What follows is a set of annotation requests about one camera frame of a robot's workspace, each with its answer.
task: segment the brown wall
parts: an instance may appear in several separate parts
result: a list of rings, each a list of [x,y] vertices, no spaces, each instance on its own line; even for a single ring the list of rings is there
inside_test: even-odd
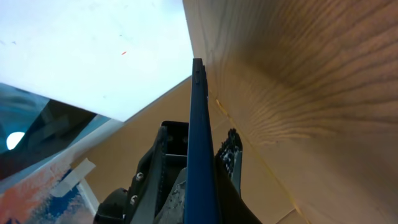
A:
[[[96,164],[86,180],[100,202],[114,189],[129,187],[137,164],[152,146],[162,121],[188,121],[190,86],[191,79],[188,79],[75,162],[77,164],[87,157]],[[214,149],[217,151],[232,125],[212,96],[209,98],[209,114]],[[251,152],[249,144],[244,141],[243,146],[243,200],[263,223],[275,224],[294,208],[283,190],[264,170],[261,161]]]
[[[184,5],[210,91],[304,217],[398,223],[398,2]]]

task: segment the wood grain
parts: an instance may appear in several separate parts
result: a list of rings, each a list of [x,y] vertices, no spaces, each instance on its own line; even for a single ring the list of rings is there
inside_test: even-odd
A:
[[[272,161],[272,170],[285,171],[284,184],[296,200],[306,200],[305,184],[322,175],[318,172],[308,177],[308,169],[341,177],[331,178],[341,188],[345,178],[352,178],[355,172],[344,176],[349,162],[337,162],[342,166],[339,169],[316,164],[294,172],[297,167],[289,166],[287,158],[291,151],[297,157],[304,152],[285,145],[284,157],[277,151],[269,152],[275,144],[308,139],[308,147],[323,152],[330,142],[311,142],[398,132],[398,1],[184,0],[184,6],[193,52],[205,60],[211,94],[262,158]],[[366,165],[369,156],[360,153],[363,146],[359,141],[340,147],[357,150],[357,162],[360,167]],[[377,152],[378,148],[369,150]],[[296,165],[307,164],[302,159]],[[371,170],[365,173],[373,175]],[[391,181],[397,178],[395,172],[381,174]],[[353,179],[348,184],[367,189],[372,181],[376,180]],[[346,223],[352,212],[350,221],[354,223],[389,222],[376,209],[380,206],[369,199],[377,197],[382,203],[378,194],[364,197],[368,199],[365,204],[374,205],[374,209],[360,215],[365,208],[360,197],[355,197],[350,204],[354,208],[349,208],[344,196],[336,193],[339,188],[326,192],[311,189],[311,197],[317,199],[311,206],[322,207],[326,215],[320,218],[310,212],[310,221]],[[341,208],[339,212],[332,211],[336,205]],[[388,217],[395,217],[390,205],[384,208],[388,208]]]

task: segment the screw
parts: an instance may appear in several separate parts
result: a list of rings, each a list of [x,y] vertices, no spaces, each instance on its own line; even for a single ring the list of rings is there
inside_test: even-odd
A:
[[[143,174],[142,172],[139,172],[139,173],[136,175],[137,181],[142,180],[142,178],[144,178],[144,174]]]
[[[131,204],[131,205],[134,205],[137,198],[138,198],[137,195],[133,195],[133,196],[131,197],[130,204]]]

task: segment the yellow glue line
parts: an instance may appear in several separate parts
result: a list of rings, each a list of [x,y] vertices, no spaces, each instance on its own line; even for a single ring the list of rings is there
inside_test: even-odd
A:
[[[251,152],[253,152],[253,154],[255,155],[255,158],[260,161],[260,163],[267,169],[268,173],[271,175],[272,178],[275,179],[275,181],[278,183],[278,185],[282,188],[282,190],[285,192],[287,198],[290,200],[290,202],[292,203],[294,209],[296,209],[297,213],[300,214],[304,220],[307,222],[307,224],[311,224],[311,222],[304,216],[303,212],[301,211],[301,209],[299,208],[299,206],[297,206],[293,196],[289,193],[289,191],[286,189],[286,187],[282,184],[282,182],[277,178],[277,176],[274,174],[274,172],[271,170],[271,168],[267,165],[267,163],[262,159],[261,155],[258,153],[258,151],[256,150],[256,148],[251,144],[251,142],[249,141],[249,139],[246,137],[246,135],[238,128],[238,126],[236,125],[236,123],[234,122],[234,119],[228,114],[228,112],[224,109],[223,105],[221,105],[221,103],[216,100],[218,108],[221,110],[221,112],[223,112],[223,114],[225,114],[225,116],[229,119],[229,122],[231,122],[231,124],[236,128],[236,130],[240,133],[240,135],[246,140],[246,142],[250,145],[250,150]]]

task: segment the white light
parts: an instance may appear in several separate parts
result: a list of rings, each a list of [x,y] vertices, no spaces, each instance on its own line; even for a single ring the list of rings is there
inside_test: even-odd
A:
[[[22,137],[24,137],[24,135],[25,135],[25,133],[20,132],[20,131],[11,133],[7,138],[8,150],[14,149],[18,145],[18,143],[22,139]]]

